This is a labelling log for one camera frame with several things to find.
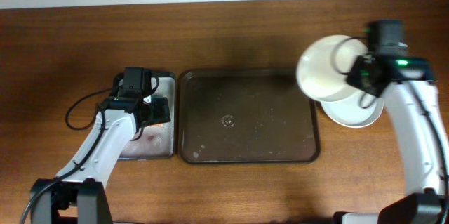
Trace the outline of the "orange green sponge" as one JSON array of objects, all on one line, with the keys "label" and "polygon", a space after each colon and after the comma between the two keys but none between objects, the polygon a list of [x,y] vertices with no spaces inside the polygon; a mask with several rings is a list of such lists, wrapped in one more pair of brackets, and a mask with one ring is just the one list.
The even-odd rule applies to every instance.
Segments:
[{"label": "orange green sponge", "polygon": [[152,125],[149,125],[148,127],[150,127],[150,128],[158,128],[158,127],[162,127],[163,126],[163,123],[160,123],[160,124],[152,124]]}]

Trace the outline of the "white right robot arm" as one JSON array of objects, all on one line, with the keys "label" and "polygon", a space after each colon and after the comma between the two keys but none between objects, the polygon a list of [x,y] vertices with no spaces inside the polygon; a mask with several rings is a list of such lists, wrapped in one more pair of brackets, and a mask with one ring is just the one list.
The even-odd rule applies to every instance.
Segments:
[{"label": "white right robot arm", "polygon": [[336,213],[335,223],[447,223],[448,137],[424,58],[359,56],[346,82],[381,98],[403,158],[405,196],[379,213]]}]

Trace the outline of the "cream plate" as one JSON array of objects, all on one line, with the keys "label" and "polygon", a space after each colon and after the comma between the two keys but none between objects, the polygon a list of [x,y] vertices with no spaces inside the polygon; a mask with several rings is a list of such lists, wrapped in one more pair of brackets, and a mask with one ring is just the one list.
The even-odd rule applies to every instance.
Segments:
[{"label": "cream plate", "polygon": [[367,51],[359,38],[338,34],[319,39],[300,56],[296,67],[297,84],[313,100],[344,100],[358,92],[346,83],[346,73],[356,58]]}]

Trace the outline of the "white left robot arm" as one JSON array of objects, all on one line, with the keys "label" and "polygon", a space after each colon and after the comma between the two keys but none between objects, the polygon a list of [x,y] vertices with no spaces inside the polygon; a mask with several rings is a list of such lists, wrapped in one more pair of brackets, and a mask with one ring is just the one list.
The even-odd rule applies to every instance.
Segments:
[{"label": "white left robot arm", "polygon": [[148,126],[169,122],[164,96],[109,96],[96,106],[91,132],[52,179],[38,179],[21,221],[32,223],[112,223],[107,181],[125,146]]}]

